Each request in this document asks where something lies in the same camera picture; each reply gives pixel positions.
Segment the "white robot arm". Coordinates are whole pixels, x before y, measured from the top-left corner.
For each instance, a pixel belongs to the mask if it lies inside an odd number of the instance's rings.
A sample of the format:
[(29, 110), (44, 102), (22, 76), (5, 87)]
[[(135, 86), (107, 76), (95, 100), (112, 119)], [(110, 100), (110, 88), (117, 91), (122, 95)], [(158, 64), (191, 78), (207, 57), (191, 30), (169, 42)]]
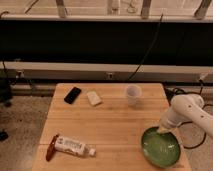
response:
[(213, 138), (213, 115), (203, 110), (205, 103), (198, 94), (174, 96), (159, 121), (158, 133), (167, 133), (187, 120), (194, 122)]

